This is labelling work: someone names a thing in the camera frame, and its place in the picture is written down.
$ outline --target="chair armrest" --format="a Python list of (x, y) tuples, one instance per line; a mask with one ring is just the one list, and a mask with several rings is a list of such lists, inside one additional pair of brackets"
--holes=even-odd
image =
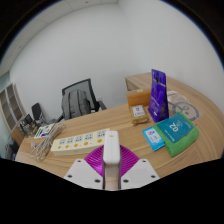
[(104, 105), (104, 103), (102, 101), (99, 100), (97, 102), (99, 103), (99, 105), (100, 105), (100, 107), (101, 107), (102, 110), (106, 110), (107, 109), (106, 106)]

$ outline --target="card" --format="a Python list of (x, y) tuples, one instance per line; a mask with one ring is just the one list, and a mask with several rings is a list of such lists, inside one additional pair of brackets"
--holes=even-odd
[(173, 143), (179, 141), (193, 128), (193, 126), (179, 113), (176, 113), (173, 117), (166, 119), (157, 125)]
[(54, 126), (54, 124), (49, 124), (49, 125), (46, 125), (44, 127), (39, 127), (39, 129), (38, 129), (34, 138), (37, 139), (37, 138), (46, 137), (49, 134), (49, 132), (50, 132), (50, 130), (52, 129), (53, 126)]

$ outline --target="teal box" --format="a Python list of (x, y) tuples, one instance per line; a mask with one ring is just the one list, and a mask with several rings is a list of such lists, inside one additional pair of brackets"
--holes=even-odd
[(165, 145), (163, 139), (153, 127), (143, 130), (143, 135), (154, 151)]

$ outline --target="small box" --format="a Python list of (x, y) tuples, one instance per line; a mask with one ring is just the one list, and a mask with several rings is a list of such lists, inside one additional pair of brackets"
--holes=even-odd
[(149, 106), (151, 90), (150, 89), (136, 89), (126, 92), (128, 105), (130, 107), (136, 105)]
[(149, 121), (147, 110), (143, 107), (143, 105), (129, 107), (129, 110), (131, 112), (132, 124), (137, 125)]

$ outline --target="cable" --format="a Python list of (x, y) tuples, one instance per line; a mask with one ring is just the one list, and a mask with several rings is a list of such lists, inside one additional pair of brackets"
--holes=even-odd
[(52, 145), (53, 140), (64, 130), (65, 127), (65, 124), (59, 123), (51, 129), (50, 133), (39, 145), (35, 146), (35, 143), (32, 142), (31, 147), (34, 150), (30, 153), (30, 157), (37, 157), (38, 159), (40, 159), (42, 156), (46, 156), (50, 151), (50, 147)]

